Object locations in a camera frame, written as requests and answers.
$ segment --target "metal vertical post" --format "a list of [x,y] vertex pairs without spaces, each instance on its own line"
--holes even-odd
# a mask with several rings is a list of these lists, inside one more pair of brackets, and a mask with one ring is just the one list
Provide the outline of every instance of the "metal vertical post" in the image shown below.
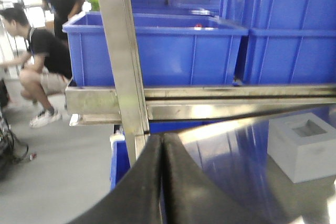
[[149,132],[131,0],[99,0],[131,165]]

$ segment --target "white foam block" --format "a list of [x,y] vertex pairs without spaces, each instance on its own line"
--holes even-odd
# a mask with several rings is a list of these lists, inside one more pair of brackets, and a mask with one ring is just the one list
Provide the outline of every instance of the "white foam block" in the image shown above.
[[269,120],[268,154],[292,182],[336,174],[336,129],[306,113]]

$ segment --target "reflective metal surface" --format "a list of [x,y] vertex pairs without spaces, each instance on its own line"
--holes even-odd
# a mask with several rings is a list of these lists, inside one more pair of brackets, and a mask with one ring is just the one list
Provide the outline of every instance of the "reflective metal surface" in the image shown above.
[[70,119],[70,126],[87,126],[87,125],[101,125],[101,124],[121,124],[121,116],[114,117],[114,115],[80,115],[73,114]]
[[212,99],[148,101],[149,120],[230,119],[335,104],[336,98]]
[[268,119],[312,112],[336,127],[336,105],[202,126],[179,133],[225,193],[271,223],[335,224],[336,176],[292,183],[267,155]]
[[115,89],[68,87],[66,99],[69,114],[120,114]]
[[[336,103],[336,86],[145,88],[144,95],[150,120],[237,118]],[[68,87],[66,97],[70,114],[119,117],[111,87]]]
[[99,0],[131,165],[149,131],[131,0]]
[[179,87],[145,88],[146,99],[157,98],[238,98],[238,97],[336,97],[336,86],[290,85],[290,86],[241,86],[241,87]]

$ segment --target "khaki shorts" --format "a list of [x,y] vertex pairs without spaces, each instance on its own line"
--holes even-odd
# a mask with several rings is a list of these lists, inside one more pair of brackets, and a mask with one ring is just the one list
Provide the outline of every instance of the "khaki shorts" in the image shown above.
[[64,94],[65,88],[70,82],[65,76],[58,73],[42,73],[40,81],[46,95]]

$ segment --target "gray floor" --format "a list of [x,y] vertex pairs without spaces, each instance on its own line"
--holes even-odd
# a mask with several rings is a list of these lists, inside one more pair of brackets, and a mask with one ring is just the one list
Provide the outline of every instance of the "gray floor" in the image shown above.
[[63,119],[39,129],[29,119],[40,108],[17,96],[4,110],[17,137],[29,144],[37,158],[13,165],[0,179],[1,224],[63,224],[109,191],[112,125],[69,127],[64,96],[51,98]]

